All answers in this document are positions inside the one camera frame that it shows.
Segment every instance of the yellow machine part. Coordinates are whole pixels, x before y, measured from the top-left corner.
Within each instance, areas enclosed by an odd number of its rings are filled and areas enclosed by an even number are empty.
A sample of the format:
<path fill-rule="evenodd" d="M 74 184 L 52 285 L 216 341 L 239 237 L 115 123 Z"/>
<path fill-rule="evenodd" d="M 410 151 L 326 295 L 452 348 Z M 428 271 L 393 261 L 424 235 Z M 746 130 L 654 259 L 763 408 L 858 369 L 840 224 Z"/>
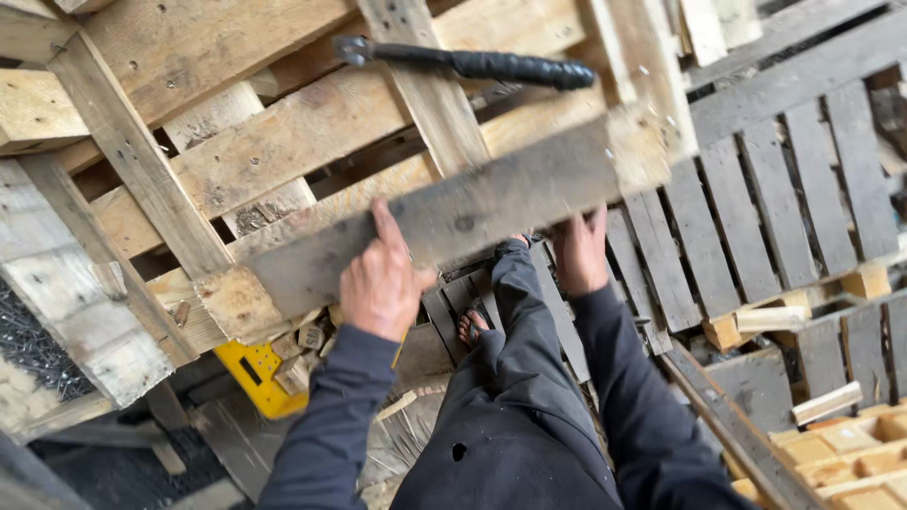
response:
<path fill-rule="evenodd" d="M 404 339 L 406 334 L 400 340 L 400 345 L 403 345 Z M 283 360 L 274 353 L 270 344 L 246 346 L 231 340 L 215 347 L 214 354 L 233 374 L 264 417 L 278 419 L 306 408 L 308 392 L 289 395 L 280 383 L 274 380 L 274 373 L 278 371 Z M 398 349 L 394 365 L 399 357 Z"/>

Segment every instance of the black sleeve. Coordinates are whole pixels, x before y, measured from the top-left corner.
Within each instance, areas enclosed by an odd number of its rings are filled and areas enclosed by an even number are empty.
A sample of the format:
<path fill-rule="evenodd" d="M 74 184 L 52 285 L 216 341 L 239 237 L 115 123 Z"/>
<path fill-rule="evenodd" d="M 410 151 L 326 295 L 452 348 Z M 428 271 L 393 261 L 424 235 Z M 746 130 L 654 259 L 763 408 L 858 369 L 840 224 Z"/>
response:
<path fill-rule="evenodd" d="M 258 510 L 362 508 L 356 478 L 368 426 L 394 384 L 400 344 L 343 326 L 313 373 L 308 406 L 287 432 Z"/>
<path fill-rule="evenodd" d="M 610 286 L 572 302 L 626 508 L 753 508 L 642 353 Z"/>

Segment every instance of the hand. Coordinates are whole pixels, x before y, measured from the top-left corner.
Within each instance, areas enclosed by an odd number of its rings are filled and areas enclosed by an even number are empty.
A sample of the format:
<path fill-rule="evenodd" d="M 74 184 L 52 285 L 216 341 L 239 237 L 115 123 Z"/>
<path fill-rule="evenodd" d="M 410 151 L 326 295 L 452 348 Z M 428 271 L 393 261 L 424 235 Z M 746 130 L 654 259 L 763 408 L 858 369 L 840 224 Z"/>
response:
<path fill-rule="evenodd" d="M 438 274 L 413 269 L 386 201 L 373 200 L 372 214 L 378 238 L 340 275 L 340 309 L 345 322 L 399 342 L 419 313 L 422 292 L 436 283 Z"/>
<path fill-rule="evenodd" d="M 608 209 L 599 207 L 587 220 L 574 216 L 558 225 L 554 252 L 561 289 L 572 298 L 584 296 L 608 285 L 605 230 Z"/>

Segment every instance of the foot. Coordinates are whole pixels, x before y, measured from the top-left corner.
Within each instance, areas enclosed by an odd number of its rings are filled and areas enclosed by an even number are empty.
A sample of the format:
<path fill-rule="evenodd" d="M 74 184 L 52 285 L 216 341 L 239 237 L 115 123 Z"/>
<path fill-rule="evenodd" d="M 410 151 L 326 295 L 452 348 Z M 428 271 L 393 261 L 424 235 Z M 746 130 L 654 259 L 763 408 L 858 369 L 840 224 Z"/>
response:
<path fill-rule="evenodd" d="M 475 345 L 479 335 L 487 329 L 488 323 L 474 309 L 466 310 L 466 313 L 460 316 L 460 341 L 465 342 L 470 348 Z"/>

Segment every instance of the person's right hand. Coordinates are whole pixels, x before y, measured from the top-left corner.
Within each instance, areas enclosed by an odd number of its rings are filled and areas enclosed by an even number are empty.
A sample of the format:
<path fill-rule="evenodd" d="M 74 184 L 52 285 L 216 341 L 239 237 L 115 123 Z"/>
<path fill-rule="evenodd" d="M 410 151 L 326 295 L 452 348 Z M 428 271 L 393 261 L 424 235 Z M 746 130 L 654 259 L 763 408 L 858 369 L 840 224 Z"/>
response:
<path fill-rule="evenodd" d="M 557 226 L 554 252 L 558 258 L 557 275 L 561 289 L 578 298 L 608 285 L 605 269 L 605 230 L 608 209 L 599 207 L 588 215 L 574 216 Z"/>

